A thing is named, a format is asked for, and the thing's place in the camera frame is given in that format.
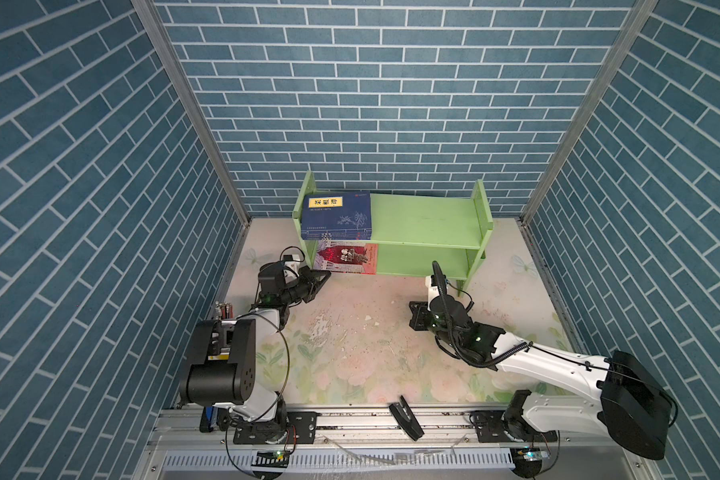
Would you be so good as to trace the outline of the red Hamlet picture book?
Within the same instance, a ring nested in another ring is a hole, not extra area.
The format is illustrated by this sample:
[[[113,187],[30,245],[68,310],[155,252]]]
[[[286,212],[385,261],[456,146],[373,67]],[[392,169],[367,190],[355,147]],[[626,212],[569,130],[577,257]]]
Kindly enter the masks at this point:
[[[320,241],[313,269],[337,273],[375,275],[378,246],[363,241]]]

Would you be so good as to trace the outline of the blue book yellow label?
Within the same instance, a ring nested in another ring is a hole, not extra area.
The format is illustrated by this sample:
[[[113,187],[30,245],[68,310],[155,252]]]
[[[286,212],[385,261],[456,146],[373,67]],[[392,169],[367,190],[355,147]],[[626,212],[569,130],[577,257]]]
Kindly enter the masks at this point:
[[[306,232],[301,234],[301,239],[305,241],[370,241],[371,234],[369,232]]]

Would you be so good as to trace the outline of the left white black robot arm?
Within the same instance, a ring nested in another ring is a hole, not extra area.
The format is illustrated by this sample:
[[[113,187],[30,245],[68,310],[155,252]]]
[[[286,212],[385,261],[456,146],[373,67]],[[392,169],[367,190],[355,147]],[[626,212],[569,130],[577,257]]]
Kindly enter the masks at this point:
[[[288,420],[282,393],[256,380],[258,348],[282,335],[290,308],[313,301],[330,277],[291,258],[264,264],[247,313],[194,327],[181,369],[180,404],[225,409],[256,433],[283,433]]]

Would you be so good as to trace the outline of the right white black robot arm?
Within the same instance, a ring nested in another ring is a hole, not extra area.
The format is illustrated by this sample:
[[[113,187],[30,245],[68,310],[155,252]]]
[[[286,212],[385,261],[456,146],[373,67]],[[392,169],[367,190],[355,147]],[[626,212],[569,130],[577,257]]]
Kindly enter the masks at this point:
[[[476,322],[449,293],[440,265],[432,268],[427,301],[409,305],[413,330],[431,332],[446,355],[472,368],[524,375],[566,392],[552,398],[516,391],[502,415],[509,437],[530,442],[547,432],[589,433],[637,456],[664,459],[679,407],[635,356],[568,352]]]

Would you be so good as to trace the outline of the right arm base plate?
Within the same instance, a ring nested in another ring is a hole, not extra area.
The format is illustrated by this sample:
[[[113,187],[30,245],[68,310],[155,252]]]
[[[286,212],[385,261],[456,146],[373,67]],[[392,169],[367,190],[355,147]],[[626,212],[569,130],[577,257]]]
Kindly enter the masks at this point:
[[[479,443],[536,443],[542,445],[559,439],[556,431],[539,432],[517,418],[504,420],[504,412],[499,410],[476,410],[467,415],[468,422],[475,430]]]

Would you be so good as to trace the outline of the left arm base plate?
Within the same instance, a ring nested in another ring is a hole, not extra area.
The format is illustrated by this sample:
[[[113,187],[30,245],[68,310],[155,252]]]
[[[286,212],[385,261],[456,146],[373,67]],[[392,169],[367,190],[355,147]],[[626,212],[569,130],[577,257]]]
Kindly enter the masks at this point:
[[[246,422],[240,420],[233,427],[235,445],[274,445],[296,442],[313,444],[318,414],[315,411],[280,412],[272,420]]]

